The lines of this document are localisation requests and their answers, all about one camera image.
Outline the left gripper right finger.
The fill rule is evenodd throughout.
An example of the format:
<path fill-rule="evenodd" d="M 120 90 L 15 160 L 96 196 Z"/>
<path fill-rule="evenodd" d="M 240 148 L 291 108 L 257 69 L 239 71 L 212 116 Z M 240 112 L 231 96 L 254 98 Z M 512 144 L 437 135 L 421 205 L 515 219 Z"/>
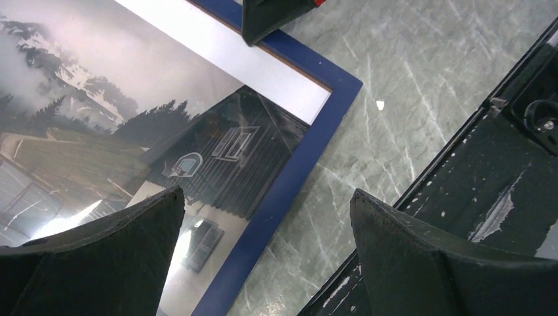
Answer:
<path fill-rule="evenodd" d="M 557 261 L 475 244 L 364 190 L 350 218 L 373 315 L 556 315 Z"/>

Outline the blue picture frame with photo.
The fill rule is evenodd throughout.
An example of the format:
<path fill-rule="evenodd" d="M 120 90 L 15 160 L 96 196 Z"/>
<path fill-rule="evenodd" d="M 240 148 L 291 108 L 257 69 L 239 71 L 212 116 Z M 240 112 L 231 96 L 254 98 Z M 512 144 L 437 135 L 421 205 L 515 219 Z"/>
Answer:
<path fill-rule="evenodd" d="M 362 83 L 233 1 L 1 2 L 1 248 L 179 186 L 155 315 L 225 315 Z"/>

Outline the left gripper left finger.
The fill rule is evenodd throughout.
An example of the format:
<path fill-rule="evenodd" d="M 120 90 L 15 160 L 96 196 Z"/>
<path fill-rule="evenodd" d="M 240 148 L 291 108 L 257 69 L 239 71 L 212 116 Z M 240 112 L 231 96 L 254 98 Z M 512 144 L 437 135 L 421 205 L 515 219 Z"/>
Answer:
<path fill-rule="evenodd" d="M 155 315 L 185 215 L 174 186 L 70 230 L 1 248 L 2 315 Z"/>

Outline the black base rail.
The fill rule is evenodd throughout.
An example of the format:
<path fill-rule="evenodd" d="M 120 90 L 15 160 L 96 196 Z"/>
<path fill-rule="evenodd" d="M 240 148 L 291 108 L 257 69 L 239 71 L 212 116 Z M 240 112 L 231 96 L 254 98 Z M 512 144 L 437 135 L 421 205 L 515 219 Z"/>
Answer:
<path fill-rule="evenodd" d="M 557 261 L 557 23 L 391 205 L 465 240 Z M 302 315 L 373 315 L 357 248 Z"/>

